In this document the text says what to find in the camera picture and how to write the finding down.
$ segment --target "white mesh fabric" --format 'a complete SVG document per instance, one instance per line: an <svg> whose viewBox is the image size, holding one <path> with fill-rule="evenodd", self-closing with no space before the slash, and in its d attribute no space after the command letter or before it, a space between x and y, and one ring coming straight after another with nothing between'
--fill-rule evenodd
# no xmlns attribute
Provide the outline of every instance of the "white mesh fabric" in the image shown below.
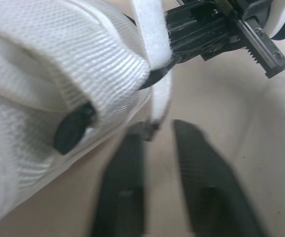
<svg viewBox="0 0 285 237"><path fill-rule="evenodd" d="M119 38L71 2L0 0L0 218L47 172L109 137L149 96L137 92L150 67L134 24L102 1L82 2L111 18ZM87 101L98 122L63 157L52 148L54 132Z"/></svg>

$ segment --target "white velcro strap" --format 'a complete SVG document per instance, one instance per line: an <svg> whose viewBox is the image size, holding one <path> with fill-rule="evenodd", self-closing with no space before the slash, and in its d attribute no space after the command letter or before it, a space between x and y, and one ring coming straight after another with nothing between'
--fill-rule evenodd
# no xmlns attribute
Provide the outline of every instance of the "white velcro strap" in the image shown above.
<svg viewBox="0 0 285 237"><path fill-rule="evenodd" d="M171 58L170 40L161 0L132 0L135 20L142 35L146 58L151 69L164 67ZM171 97L172 76L169 72L152 87L151 123L160 123Z"/></svg>

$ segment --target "beige table surface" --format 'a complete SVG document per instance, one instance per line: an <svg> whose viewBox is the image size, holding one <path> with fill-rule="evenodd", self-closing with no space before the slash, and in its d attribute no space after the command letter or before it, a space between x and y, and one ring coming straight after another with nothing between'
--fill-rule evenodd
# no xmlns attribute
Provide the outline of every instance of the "beige table surface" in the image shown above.
<svg viewBox="0 0 285 237"><path fill-rule="evenodd" d="M129 0L110 0L132 15ZM166 9L176 7L164 0ZM285 54L285 41L278 43ZM171 130L172 119L199 125L238 171L265 228L285 237L285 72L268 80L245 50L175 68L172 106L147 145L147 235L190 233ZM0 237L85 237L102 170L122 134L75 163L0 222Z"/></svg>

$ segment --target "screw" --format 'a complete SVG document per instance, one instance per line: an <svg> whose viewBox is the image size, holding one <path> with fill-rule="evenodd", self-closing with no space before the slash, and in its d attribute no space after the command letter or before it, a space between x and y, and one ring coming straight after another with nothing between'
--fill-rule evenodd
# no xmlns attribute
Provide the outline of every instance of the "screw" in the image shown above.
<svg viewBox="0 0 285 237"><path fill-rule="evenodd" d="M273 56L277 59L277 60L281 60L283 55L281 52L278 51L274 51Z"/></svg>
<svg viewBox="0 0 285 237"><path fill-rule="evenodd" d="M255 28L254 32L258 35L258 36L262 36L263 35L263 30L261 28Z"/></svg>

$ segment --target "white fabric bag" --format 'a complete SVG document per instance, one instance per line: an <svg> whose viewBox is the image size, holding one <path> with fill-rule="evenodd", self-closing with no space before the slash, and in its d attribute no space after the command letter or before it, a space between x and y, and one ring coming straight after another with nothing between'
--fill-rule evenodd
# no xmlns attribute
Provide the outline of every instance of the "white fabric bag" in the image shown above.
<svg viewBox="0 0 285 237"><path fill-rule="evenodd" d="M25 194L38 180L59 175L125 125L152 91L151 119L162 117L170 74L139 90L171 56L161 1L133 6L140 32L102 0L0 0L0 219L38 191ZM143 16L146 6L155 17ZM150 38L153 24L160 30ZM62 156L52 148L58 124L87 102L97 120Z"/></svg>

